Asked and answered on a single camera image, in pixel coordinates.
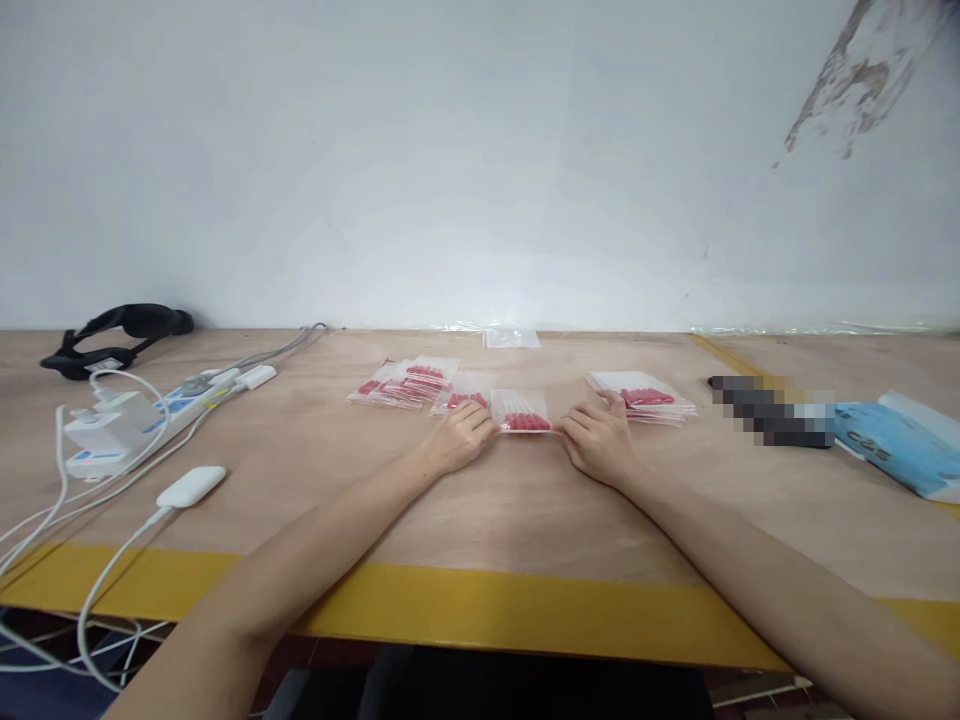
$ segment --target white power strip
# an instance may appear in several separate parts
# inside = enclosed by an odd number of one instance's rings
[[[206,409],[207,404],[212,402],[213,399],[224,390],[230,388],[239,375],[240,370],[228,370],[217,375],[210,381],[210,388],[200,395],[187,397],[183,394],[183,388],[179,387],[167,395],[167,404],[170,406],[170,422],[167,425],[166,439],[168,441],[172,440],[181,430],[200,417],[200,414]],[[164,412],[163,405],[157,402],[154,403],[154,407],[160,411],[162,416]],[[67,472],[75,478],[89,481],[115,475],[120,470],[123,470],[127,466],[127,463],[135,458],[136,455],[153,440],[156,433],[160,432],[163,426],[163,418],[161,417],[153,426],[143,431],[143,444],[126,453],[102,453],[95,455],[89,450],[78,452],[67,460]],[[153,453],[150,455],[152,456],[160,450],[164,444],[166,443],[157,444],[153,449]],[[141,463],[148,460],[149,457],[150,456],[145,456],[141,458]],[[134,467],[128,468],[128,472],[135,469]]]

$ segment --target peeling paint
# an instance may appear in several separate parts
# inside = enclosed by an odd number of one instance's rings
[[[855,138],[887,117],[953,5],[950,0],[858,0],[787,134],[784,155],[822,138],[849,158]]]

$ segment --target white charger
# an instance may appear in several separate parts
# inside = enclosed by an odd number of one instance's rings
[[[186,473],[157,498],[163,508],[183,509],[196,505],[226,477],[227,471],[219,465],[201,465]]]
[[[107,563],[107,566],[103,569],[103,572],[100,573],[100,577],[97,578],[97,581],[93,584],[93,587],[90,588],[90,593],[87,595],[87,599],[83,603],[83,608],[80,610],[80,617],[77,619],[77,647],[80,650],[80,657],[83,659],[83,664],[86,666],[87,670],[104,687],[110,688],[117,693],[123,690],[122,687],[108,678],[103,672],[101,672],[100,668],[97,667],[96,663],[93,661],[93,656],[90,653],[90,647],[87,643],[87,619],[90,617],[91,610],[93,610],[93,604],[96,602],[97,593],[100,592],[100,588],[103,586],[107,576],[110,575],[110,571],[113,570],[117,562],[120,560],[120,557],[130,548],[131,545],[133,545],[133,543],[137,541],[141,535],[143,535],[150,527],[172,513],[174,510],[182,510],[184,508],[196,505],[208,492],[220,484],[220,481],[226,477],[226,474],[227,471],[218,465],[202,465],[200,467],[195,467],[193,470],[190,470],[188,473],[183,475],[183,477],[177,480],[173,485],[160,493],[160,497],[157,498],[157,505],[159,505],[159,509],[150,517],[149,520],[140,526],[139,530],[130,536],[129,540],[120,546],[120,549],[117,550],[116,554],[110,559],[110,562]]]

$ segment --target cable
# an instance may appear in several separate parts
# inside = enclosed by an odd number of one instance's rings
[[[127,653],[127,661],[123,664],[123,673],[120,675],[120,687],[127,686],[127,673],[130,672],[130,663],[133,662],[133,654],[137,652],[137,645],[140,644],[140,638],[143,635],[143,626],[140,624],[140,621],[134,620],[133,624],[137,626],[140,634],[137,635],[133,641],[133,645],[130,646],[130,652]]]
[[[113,690],[116,693],[119,693],[123,688],[113,682],[108,678],[100,668],[97,667],[97,664],[93,662],[93,656],[90,653],[90,648],[87,645],[87,618],[90,617],[90,611],[93,609],[93,604],[97,600],[97,595],[100,592],[100,588],[103,586],[104,581],[107,579],[107,576],[120,561],[120,558],[123,557],[123,554],[130,548],[133,543],[140,539],[140,537],[152,528],[155,524],[160,522],[164,517],[173,512],[176,508],[166,506],[157,510],[153,515],[150,516],[150,519],[147,520],[140,528],[130,536],[130,539],[127,540],[123,545],[120,546],[120,549],[114,554],[110,559],[110,562],[107,563],[107,566],[103,569],[103,572],[100,573],[100,577],[97,578],[96,582],[93,584],[93,587],[90,588],[90,592],[87,595],[87,599],[83,603],[83,608],[80,610],[80,617],[77,618],[77,647],[80,650],[80,657],[83,659],[83,664],[86,666],[87,670],[90,671],[90,674],[96,678],[97,682],[103,685],[109,690]]]
[[[104,653],[110,652],[111,650],[115,650],[121,645],[126,645],[129,642],[138,642],[140,638],[146,636],[148,633],[151,633],[154,630],[158,630],[164,627],[165,625],[169,625],[169,624],[170,623],[167,623],[167,622],[160,622],[160,623],[156,623],[155,625],[151,625],[150,627],[145,628],[142,632],[136,632],[133,635],[130,635],[129,637],[123,638],[123,640],[118,640],[117,642],[110,643],[106,647],[102,647],[102,648],[98,648],[97,650],[94,650],[92,653],[90,653],[90,657],[103,655]],[[46,670],[67,670],[68,672],[72,672],[74,675],[83,675],[84,677],[87,677],[90,675],[90,673],[86,672],[85,670],[81,670],[80,668],[73,667],[77,663],[83,662],[83,657],[80,655],[78,655],[77,657],[71,660],[59,660],[58,658],[53,657],[53,655],[49,655],[49,659],[50,659],[50,663],[48,665],[0,665],[0,672],[30,673],[30,672],[44,672]],[[124,668],[124,670],[121,670],[117,673],[111,673],[111,674],[122,676],[124,672],[127,672],[127,673],[133,672],[134,669]]]
[[[70,498],[69,500],[66,500],[64,503],[61,503],[61,506],[64,505],[64,504],[70,504],[70,503],[76,502],[76,501],[79,500],[80,498],[85,497],[85,496],[89,495],[90,493],[93,493],[93,492],[96,492],[97,490],[102,489],[107,483],[113,482],[113,481],[116,480],[117,478],[121,477],[124,473],[128,472],[130,469],[136,467],[137,464],[139,464],[139,462],[140,462],[144,457],[149,457],[149,453],[151,453],[151,452],[153,451],[153,449],[157,446],[157,443],[160,441],[160,439],[166,434],[167,427],[168,427],[169,424],[170,424],[170,405],[169,405],[169,403],[167,402],[167,399],[166,399],[166,398],[160,393],[160,391],[157,390],[153,385],[151,385],[149,382],[147,382],[147,381],[144,380],[143,378],[140,378],[140,377],[134,375],[133,373],[123,372],[122,370],[98,370],[97,372],[93,373],[93,374],[90,376],[90,383],[91,383],[91,385],[93,385],[94,388],[100,387],[100,386],[97,384],[97,382],[96,382],[96,378],[97,378],[98,376],[100,376],[100,375],[107,375],[107,374],[110,374],[110,375],[123,375],[124,377],[132,378],[132,379],[136,380],[137,382],[139,382],[140,384],[142,384],[142,385],[143,385],[144,387],[146,387],[147,389],[149,389],[150,392],[152,392],[152,393],[156,396],[157,400],[160,402],[161,406],[163,407],[163,419],[162,419],[163,425],[161,426],[160,430],[157,432],[156,437],[153,438],[153,440],[150,442],[149,445],[147,445],[147,447],[143,450],[143,452],[141,452],[140,455],[138,455],[138,456],[135,457],[131,462],[129,462],[123,469],[121,469],[121,470],[120,470],[119,472],[117,472],[116,474],[111,475],[111,476],[108,477],[107,479],[101,481],[100,483],[97,484],[96,487],[90,488],[89,490],[85,490],[84,492],[80,493],[79,495],[76,495],[76,496]],[[63,406],[61,406],[60,408],[58,408],[58,409],[57,409],[57,412],[58,412],[58,413],[62,413],[62,410],[63,410]],[[60,448],[60,451],[59,451],[60,454],[58,455],[58,457],[60,457],[60,456],[62,456],[62,448],[63,448],[63,425],[62,425],[62,422],[63,422],[63,421],[62,421],[62,417],[58,420],[58,422],[60,423],[60,425],[58,426],[58,427],[59,427],[59,430],[58,430],[58,432],[57,432],[57,443],[58,443],[58,447]],[[61,482],[64,482],[64,477],[67,477],[67,471],[66,471],[66,468],[65,468],[65,467],[61,467],[61,465],[62,465],[61,461],[58,460],[58,462],[57,462],[57,467],[58,467],[58,469],[60,470],[60,479],[61,479]],[[5,532],[3,535],[0,535],[0,542],[3,542],[3,541],[6,540],[7,538],[9,538],[11,535],[13,535],[14,533],[16,533],[16,532],[17,532],[20,528],[22,528],[24,525],[28,524],[31,520],[35,520],[36,518],[40,517],[40,516],[43,515],[44,513],[47,513],[47,512],[50,511],[53,507],[54,507],[54,506],[51,506],[50,508],[46,508],[45,510],[41,510],[41,511],[38,512],[38,513],[34,513],[34,514],[31,515],[30,517],[28,517],[26,520],[21,521],[19,524],[17,524],[16,526],[12,527],[12,528],[11,528],[10,530],[8,530],[7,532]],[[39,534],[39,532],[38,532],[37,530],[34,530],[34,533],[31,534],[31,536],[28,538],[28,540],[27,540],[26,542],[25,542],[25,541],[21,541],[20,543],[18,543],[17,547],[15,547],[15,548],[13,549],[14,558],[18,557],[19,554],[20,554],[20,552],[21,552],[21,549],[22,549],[22,548],[25,548],[25,547],[29,544],[29,542],[31,542],[31,541],[33,540],[33,538],[36,537],[36,535],[38,535],[38,534]],[[3,577],[3,574],[4,574],[4,572],[6,571],[6,569],[9,567],[10,562],[11,562],[11,561],[7,559],[7,556],[4,556],[4,563],[3,563],[2,566],[0,566],[0,577]]]
[[[55,454],[57,461],[57,470],[60,471],[60,495],[57,497],[57,501],[50,506],[47,516],[43,521],[37,525],[36,529],[27,535],[26,539],[23,540],[21,545],[26,547],[33,539],[37,537],[43,530],[50,524],[50,521],[53,519],[53,516],[57,514],[60,508],[63,507],[63,504],[67,501],[67,492],[70,490],[70,477],[67,475],[67,467],[63,460],[63,411],[66,409],[66,405],[59,405],[56,410],[56,428],[57,428],[57,438],[55,444]],[[15,553],[2,564],[0,564],[0,577],[3,577],[6,573],[7,568],[10,567],[10,564],[17,559],[20,553]]]
[[[167,399],[163,396],[163,394],[159,390],[157,390],[157,388],[154,387],[151,383],[149,383],[148,381],[144,380],[141,377],[138,377],[137,375],[134,375],[133,373],[124,372],[122,370],[98,370],[90,375],[90,383],[94,385],[94,387],[97,387],[96,378],[99,377],[100,375],[122,375],[124,377],[131,378],[139,382],[141,385],[146,387],[157,397],[157,401],[160,403],[160,405],[163,408],[163,418],[162,418],[162,425],[160,429],[157,431],[156,436],[143,449],[143,451],[139,455],[137,455],[133,460],[127,463],[127,465],[124,466],[119,472],[117,472],[115,475],[108,478],[103,483],[100,483],[97,488],[92,488],[92,490],[101,489],[102,487],[104,487],[105,483],[112,482],[116,478],[120,477],[121,475],[129,471],[131,468],[136,467],[137,464],[139,464],[143,460],[143,458],[148,457],[149,454],[153,452],[154,448],[156,448],[158,443],[165,437],[166,431],[170,425],[170,405],[167,402]],[[66,464],[63,459],[63,410],[64,410],[64,407],[65,406],[61,405],[60,407],[57,408],[57,412],[56,412],[56,428],[57,428],[56,461],[57,461],[57,470],[60,473],[60,495],[57,498],[57,502],[54,503],[52,506],[50,506],[50,508],[48,508],[46,511],[41,511],[41,513],[31,516],[31,518],[29,518],[27,521],[18,524],[15,528],[13,528],[13,530],[8,531],[3,535],[2,538],[0,538],[0,540],[6,539],[13,532],[16,532],[21,527],[23,527],[23,525],[26,524],[26,522],[29,522],[29,520],[34,519],[39,515],[43,514],[44,512],[46,512],[46,517],[44,517],[44,519],[33,530],[33,532],[30,533],[26,538],[21,540],[19,543],[17,543],[17,545],[12,550],[7,552],[3,556],[3,560],[0,561],[0,578],[2,578],[4,574],[6,574],[10,566],[17,560],[17,558],[20,557],[20,555],[23,554],[23,552],[27,549],[27,547],[29,547],[30,543],[32,543],[34,539],[45,529],[47,529],[50,526],[60,524],[61,522],[64,522],[66,519],[69,519],[70,517],[78,515],[81,512],[86,512],[87,510],[93,507],[96,507],[97,505],[100,505],[103,502],[106,502],[110,498],[116,497],[116,495],[119,494],[117,492],[111,493],[103,498],[99,498],[98,500],[92,503],[88,503],[86,506],[80,508],[79,510],[76,510],[72,513],[67,513],[67,515],[57,519],[56,521],[53,520],[54,515],[56,515],[56,513],[67,502],[70,502],[66,499],[66,493],[69,490],[70,478],[67,474]],[[164,455],[163,457],[164,458],[169,457],[169,454]],[[157,463],[153,463],[149,467],[151,468],[155,467],[156,464]],[[138,473],[136,476],[134,476],[133,482],[135,482],[136,480],[139,480],[141,477],[143,477],[144,474],[145,474],[145,471]],[[130,485],[133,484],[133,482],[128,481],[124,485],[123,489],[125,490],[126,488],[128,488]],[[88,494],[89,492],[90,490],[80,493],[80,495],[73,498],[73,500],[77,500],[80,497],[83,497],[84,495]],[[48,663],[52,663],[55,666],[62,667],[63,669],[68,669],[71,672],[76,671],[77,674],[83,674],[83,675],[87,674],[83,671],[77,670],[76,668],[71,668],[69,665],[65,663],[62,663],[53,655],[50,655],[45,650],[43,650],[43,648],[39,647],[38,645],[35,645],[31,641],[27,640],[24,637],[21,637],[17,633],[10,630],[10,628],[6,627],[6,625],[4,625],[2,622],[0,622],[0,635],[6,636],[7,639],[13,641],[15,644],[19,645],[24,650],[27,650],[28,652],[32,652],[35,656],[39,657],[41,660],[46,660]]]
[[[74,632],[73,625],[67,625],[66,627],[60,628],[59,630],[54,630],[52,633],[47,633],[46,635],[38,635],[35,638],[30,638],[30,642],[38,643],[38,642],[43,642],[44,640],[53,640],[53,638],[60,637],[61,635],[66,635],[68,632]],[[8,643],[6,645],[0,645],[0,652],[8,652],[9,650],[14,650],[18,647],[20,646],[17,643]]]
[[[221,401],[217,404],[217,406],[222,405],[230,396],[232,396],[232,395],[234,395],[234,394],[238,394],[239,392],[240,392],[240,391],[234,392],[234,390],[231,390],[230,392],[227,393],[227,395],[223,398],[223,400],[221,400]],[[171,455],[173,455],[173,454],[174,454],[175,452],[177,452],[180,448],[182,448],[184,445],[186,445],[188,442],[190,442],[190,440],[193,438],[193,436],[196,434],[197,430],[199,429],[200,425],[203,424],[203,421],[206,420],[207,416],[208,416],[211,412],[213,412],[213,410],[214,410],[217,406],[214,406],[214,407],[212,407],[212,408],[207,408],[206,410],[204,410],[204,411],[199,415],[199,417],[197,417],[197,419],[193,421],[193,424],[190,426],[189,432],[187,433],[186,437],[183,438],[183,440],[181,440],[180,442],[178,442],[178,443],[177,443],[176,445],[174,445],[173,447],[165,450],[161,455],[159,455],[159,456],[156,457],[155,459],[151,460],[146,466],[144,466],[139,472],[137,472],[136,475],[134,475],[134,476],[131,477],[129,480],[127,480],[123,485],[121,485],[120,487],[116,488],[116,489],[113,490],[112,492],[104,495],[103,497],[97,498],[97,499],[94,500],[93,502],[90,502],[90,503],[84,505],[84,506],[81,507],[81,508],[77,508],[76,510],[74,510],[74,511],[72,511],[72,512],[69,512],[69,513],[67,513],[66,515],[64,515],[64,516],[62,516],[62,517],[60,517],[60,518],[57,518],[55,521],[53,521],[52,523],[50,523],[50,525],[48,526],[48,529],[49,529],[49,528],[52,528],[52,527],[56,527],[56,526],[59,525],[60,523],[64,523],[64,522],[66,522],[67,520],[69,520],[70,518],[75,517],[76,515],[80,515],[80,514],[82,514],[82,513],[85,513],[87,510],[90,510],[90,509],[92,509],[92,508],[95,508],[95,507],[97,507],[98,505],[102,505],[103,503],[107,502],[108,500],[112,500],[112,499],[115,498],[117,495],[120,495],[122,492],[124,492],[125,490],[127,490],[131,485],[133,485],[133,484],[136,483],[138,480],[140,480],[140,478],[142,478],[142,477],[143,477],[144,475],[146,475],[148,472],[150,472],[151,470],[153,470],[153,468],[155,468],[157,465],[159,465],[160,463],[162,463],[164,460],[166,460],[168,457],[170,457]],[[14,551],[16,551],[16,550],[17,550],[17,548],[15,547],[15,548],[13,548],[13,550],[10,551],[10,552],[14,552]]]
[[[271,350],[271,351],[268,351],[268,352],[258,353],[258,354],[256,354],[256,355],[248,355],[248,356],[245,357],[245,358],[241,358],[240,360],[237,360],[237,362],[235,362],[233,365],[231,365],[230,367],[228,367],[228,368],[226,368],[226,369],[227,369],[227,370],[233,370],[233,369],[242,370],[242,369],[245,368],[245,367],[250,367],[251,365],[257,365],[257,364],[262,363],[262,362],[264,362],[264,361],[266,361],[266,360],[272,360],[273,358],[277,357],[278,355],[283,355],[285,352],[289,352],[290,350],[293,350],[293,349],[298,348],[298,347],[300,347],[301,345],[303,345],[307,340],[310,339],[310,336],[313,335],[314,331],[315,331],[318,327],[323,327],[324,329],[326,329],[327,324],[326,324],[326,323],[318,322],[318,323],[314,323],[311,327],[306,327],[306,326],[304,326],[304,327],[300,328],[300,334],[297,335],[297,337],[295,337],[293,340],[291,340],[290,342],[288,342],[286,345],[284,345],[282,348],[280,348],[280,349],[278,349],[278,350]]]

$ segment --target plastic bag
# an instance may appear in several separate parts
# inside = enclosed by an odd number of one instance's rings
[[[505,433],[550,432],[547,402],[539,390],[494,390],[493,421]]]
[[[421,406],[432,403],[441,392],[450,389],[459,366],[459,358],[420,355],[416,360],[404,360],[380,392]]]
[[[437,396],[436,402],[430,409],[430,414],[442,417],[451,410],[455,410],[461,403],[480,403],[485,408],[490,407],[493,386],[496,384],[496,375],[486,373],[460,373],[453,376],[451,388]]]
[[[347,400],[358,405],[369,405],[371,407],[399,407],[404,410],[419,410],[423,407],[422,403],[391,397],[383,392],[383,389],[393,381],[400,365],[393,360],[384,361],[373,373],[373,377],[347,395]]]
[[[592,372],[586,376],[594,390],[611,390],[627,404],[627,419],[654,425],[679,426],[697,406],[665,382],[645,372]]]
[[[483,346],[492,348],[538,348],[540,338],[536,330],[516,330],[511,328],[484,328]]]

